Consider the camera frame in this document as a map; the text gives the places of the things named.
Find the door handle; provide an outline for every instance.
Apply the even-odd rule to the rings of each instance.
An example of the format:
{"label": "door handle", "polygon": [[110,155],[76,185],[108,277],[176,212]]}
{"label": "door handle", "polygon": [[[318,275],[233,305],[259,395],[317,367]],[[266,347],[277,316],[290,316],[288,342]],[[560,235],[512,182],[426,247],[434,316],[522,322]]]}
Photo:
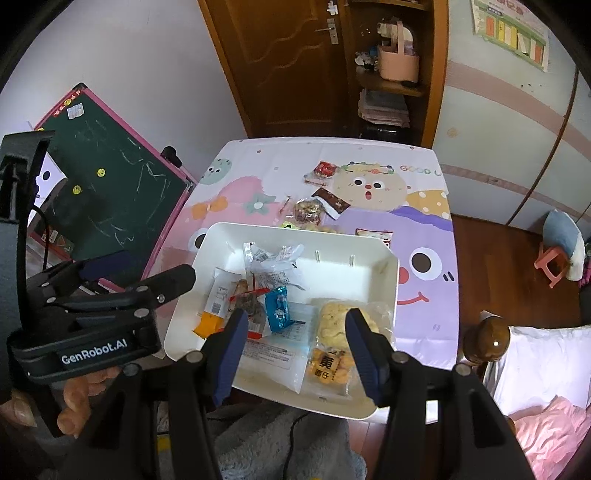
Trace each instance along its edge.
{"label": "door handle", "polygon": [[327,28],[316,28],[314,32],[329,32],[330,33],[330,43],[333,45],[339,44],[339,36],[336,32],[336,23],[334,18],[327,18],[326,24],[328,25]]}

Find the pink stool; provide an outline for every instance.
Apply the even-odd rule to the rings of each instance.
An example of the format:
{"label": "pink stool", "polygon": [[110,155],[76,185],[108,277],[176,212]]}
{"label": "pink stool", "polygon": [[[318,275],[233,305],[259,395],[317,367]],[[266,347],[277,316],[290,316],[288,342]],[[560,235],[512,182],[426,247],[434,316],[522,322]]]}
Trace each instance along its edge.
{"label": "pink stool", "polygon": [[[554,275],[548,268],[548,263],[554,259],[556,259],[556,263],[561,269],[558,275]],[[534,267],[542,269],[542,271],[546,274],[546,277],[550,279],[550,288],[554,288],[560,279],[566,275],[569,266],[569,259],[564,253],[564,250],[562,250],[560,247],[550,247],[544,252],[544,243],[540,243],[540,252],[538,254],[538,260],[534,262]]]}

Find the stack of folded cloth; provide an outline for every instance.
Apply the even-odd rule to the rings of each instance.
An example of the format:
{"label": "stack of folded cloth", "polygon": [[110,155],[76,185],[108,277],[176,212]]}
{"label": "stack of folded cloth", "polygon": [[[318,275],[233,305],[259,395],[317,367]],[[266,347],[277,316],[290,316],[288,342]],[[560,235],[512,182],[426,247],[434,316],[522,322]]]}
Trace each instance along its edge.
{"label": "stack of folded cloth", "polygon": [[363,89],[359,94],[359,116],[373,124],[410,127],[403,95]]}

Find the wooden door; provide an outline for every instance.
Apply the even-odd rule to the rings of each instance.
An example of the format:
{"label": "wooden door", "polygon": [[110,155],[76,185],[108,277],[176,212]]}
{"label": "wooden door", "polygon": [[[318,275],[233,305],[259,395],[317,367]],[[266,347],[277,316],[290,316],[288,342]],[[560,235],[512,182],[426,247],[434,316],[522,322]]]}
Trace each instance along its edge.
{"label": "wooden door", "polygon": [[[250,136],[346,135],[343,37],[327,0],[199,3]],[[336,21],[336,45],[328,31],[315,31],[327,29],[328,18]]]}

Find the chalkboard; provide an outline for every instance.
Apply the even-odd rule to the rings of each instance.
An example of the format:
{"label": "chalkboard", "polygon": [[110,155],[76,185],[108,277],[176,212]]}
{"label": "chalkboard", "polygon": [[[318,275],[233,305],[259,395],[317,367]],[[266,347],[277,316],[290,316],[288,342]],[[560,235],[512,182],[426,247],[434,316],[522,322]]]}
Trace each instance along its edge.
{"label": "chalkboard", "polygon": [[[132,266],[107,280],[119,287],[139,281],[193,182],[84,84],[36,129],[56,132],[48,152],[67,177],[46,208],[52,249],[74,260],[128,250]],[[41,222],[35,233],[43,235]]]}

